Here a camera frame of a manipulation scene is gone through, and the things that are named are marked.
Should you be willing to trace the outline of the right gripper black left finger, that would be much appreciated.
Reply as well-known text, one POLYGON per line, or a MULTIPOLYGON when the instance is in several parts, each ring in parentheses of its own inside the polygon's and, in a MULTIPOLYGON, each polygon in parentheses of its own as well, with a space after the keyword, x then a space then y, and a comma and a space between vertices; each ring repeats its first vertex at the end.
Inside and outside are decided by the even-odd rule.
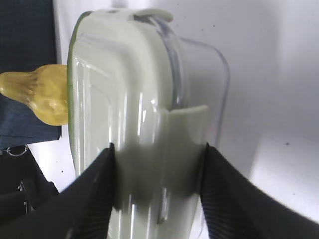
POLYGON ((3 239, 104 239, 114 201, 114 146, 66 189, 46 180, 30 151, 0 157, 3 239))

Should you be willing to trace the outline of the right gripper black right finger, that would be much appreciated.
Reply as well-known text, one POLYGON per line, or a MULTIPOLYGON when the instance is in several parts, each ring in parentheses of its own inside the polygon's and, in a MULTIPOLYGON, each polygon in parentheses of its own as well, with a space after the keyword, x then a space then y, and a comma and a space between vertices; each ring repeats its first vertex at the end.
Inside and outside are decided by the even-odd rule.
POLYGON ((203 155, 200 200, 211 239, 317 239, 319 225, 271 198, 213 146, 203 155))

